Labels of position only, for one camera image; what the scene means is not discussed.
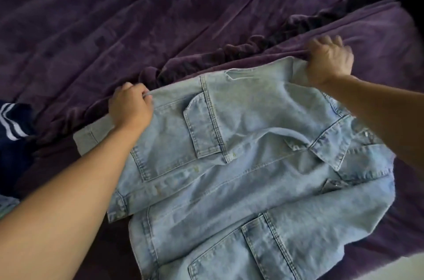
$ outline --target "navy blue garment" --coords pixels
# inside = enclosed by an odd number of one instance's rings
[[[27,137],[34,134],[31,107],[0,100],[0,194],[14,196],[13,186],[31,166]]]

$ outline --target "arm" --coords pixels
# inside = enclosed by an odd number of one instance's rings
[[[399,158],[424,170],[424,94],[353,77],[352,50],[339,36],[313,40],[309,49],[310,83],[344,104]]]
[[[0,279],[72,279],[102,223],[125,161],[150,123],[151,96],[126,83],[109,104],[115,128],[0,220]]]

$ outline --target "denim jacket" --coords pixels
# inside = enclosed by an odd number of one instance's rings
[[[393,153],[284,58],[154,90],[109,221],[143,279],[317,279],[394,200]],[[81,154],[112,129],[77,132]]]

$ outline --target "jacket pocket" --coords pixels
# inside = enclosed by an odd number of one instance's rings
[[[204,92],[155,109],[151,125],[131,151],[150,181],[196,159],[220,152]]]
[[[192,280],[295,279],[263,215],[227,235],[188,271]]]

